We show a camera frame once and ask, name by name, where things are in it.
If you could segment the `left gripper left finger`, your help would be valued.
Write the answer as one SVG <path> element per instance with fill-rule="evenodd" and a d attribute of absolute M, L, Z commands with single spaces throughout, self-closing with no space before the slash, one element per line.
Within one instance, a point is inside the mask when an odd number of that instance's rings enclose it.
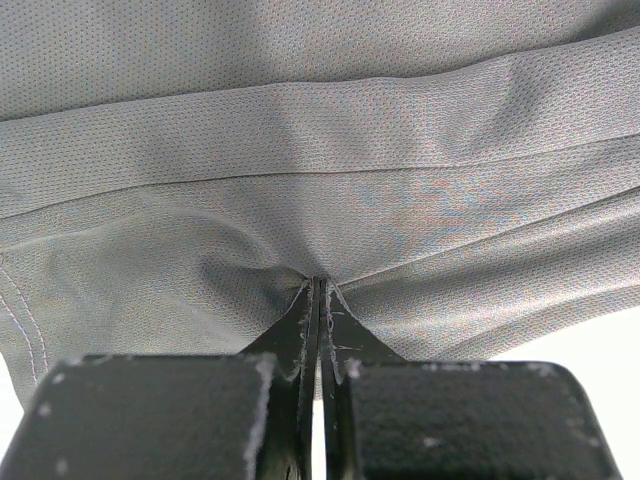
<path fill-rule="evenodd" d="M 5 479 L 307 479 L 318 285 L 228 356 L 92 355 L 38 387 Z"/>

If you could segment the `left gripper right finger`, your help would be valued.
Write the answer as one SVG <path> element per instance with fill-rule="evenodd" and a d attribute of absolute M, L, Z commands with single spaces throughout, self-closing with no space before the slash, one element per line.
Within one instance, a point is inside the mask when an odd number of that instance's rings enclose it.
<path fill-rule="evenodd" d="M 617 479 L 589 398 L 540 361 L 409 361 L 320 284 L 331 479 Z"/>

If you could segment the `grey t shirt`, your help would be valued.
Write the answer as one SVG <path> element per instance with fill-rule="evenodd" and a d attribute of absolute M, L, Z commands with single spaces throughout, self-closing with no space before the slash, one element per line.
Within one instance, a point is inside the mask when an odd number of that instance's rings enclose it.
<path fill-rule="evenodd" d="M 5 1 L 1 352 L 233 354 L 314 277 L 408 359 L 639 303 L 635 1 Z"/>

